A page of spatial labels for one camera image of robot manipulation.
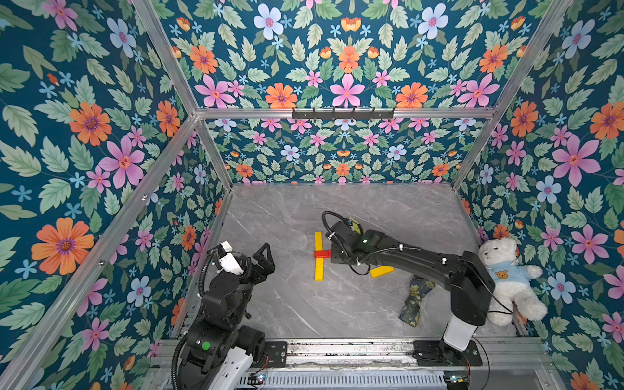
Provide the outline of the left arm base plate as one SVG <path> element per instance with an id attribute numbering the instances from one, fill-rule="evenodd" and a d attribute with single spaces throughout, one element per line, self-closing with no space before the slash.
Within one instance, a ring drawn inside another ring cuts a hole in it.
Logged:
<path id="1" fill-rule="evenodd" d="M 264 351 L 254 368 L 284 368 L 288 357 L 289 343 L 287 341 L 267 341 Z"/>

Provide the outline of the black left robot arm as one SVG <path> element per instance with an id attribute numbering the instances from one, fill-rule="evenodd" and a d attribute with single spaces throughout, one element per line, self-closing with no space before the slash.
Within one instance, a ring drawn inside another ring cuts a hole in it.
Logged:
<path id="1" fill-rule="evenodd" d="M 172 356 L 174 389 L 234 389 L 264 356 L 265 334 L 244 325 L 254 287 L 276 270 L 271 246 L 253 256 L 223 242 L 207 251 L 198 280 L 201 304 Z"/>

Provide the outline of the yellow block of h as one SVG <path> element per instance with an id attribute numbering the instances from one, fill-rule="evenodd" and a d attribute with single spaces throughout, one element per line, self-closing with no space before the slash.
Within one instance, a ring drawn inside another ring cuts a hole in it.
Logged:
<path id="1" fill-rule="evenodd" d="M 323 234 L 322 232 L 315 232 L 315 251 L 323 250 Z"/>

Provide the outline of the red block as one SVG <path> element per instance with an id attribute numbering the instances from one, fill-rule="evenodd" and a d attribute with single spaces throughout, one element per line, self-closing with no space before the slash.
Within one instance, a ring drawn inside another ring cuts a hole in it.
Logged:
<path id="1" fill-rule="evenodd" d="M 315 250 L 314 258 L 331 259 L 332 252 L 331 250 Z"/>

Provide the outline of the lime green block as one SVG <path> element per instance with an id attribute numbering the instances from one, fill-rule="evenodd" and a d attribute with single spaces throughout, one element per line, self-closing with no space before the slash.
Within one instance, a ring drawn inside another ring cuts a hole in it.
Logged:
<path id="1" fill-rule="evenodd" d="M 359 224 L 359 222 L 357 222 L 356 220 L 352 219 L 352 228 L 354 230 L 354 232 L 357 232 L 358 234 L 362 233 L 362 226 L 361 224 Z"/>

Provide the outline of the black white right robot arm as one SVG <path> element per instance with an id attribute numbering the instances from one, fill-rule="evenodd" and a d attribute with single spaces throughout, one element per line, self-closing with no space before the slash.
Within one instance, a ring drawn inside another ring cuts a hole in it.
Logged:
<path id="1" fill-rule="evenodd" d="M 331 242 L 333 263 L 365 265 L 369 274 L 392 267 L 449 291 L 452 316 L 439 351 L 458 355 L 468 350 L 476 330 L 486 323 L 495 289 L 477 254 L 446 254 L 408 245 L 384 232 L 364 232 L 359 223 L 331 211 L 322 214 L 322 221 Z"/>

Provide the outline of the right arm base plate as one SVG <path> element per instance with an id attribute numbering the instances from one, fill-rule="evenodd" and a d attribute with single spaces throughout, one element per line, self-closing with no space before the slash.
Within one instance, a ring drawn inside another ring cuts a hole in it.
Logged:
<path id="1" fill-rule="evenodd" d="M 422 340 L 413 342 L 411 356 L 419 365 L 428 367 L 482 367 L 483 359 L 475 340 L 471 340 L 465 351 L 458 351 L 443 340 Z"/>

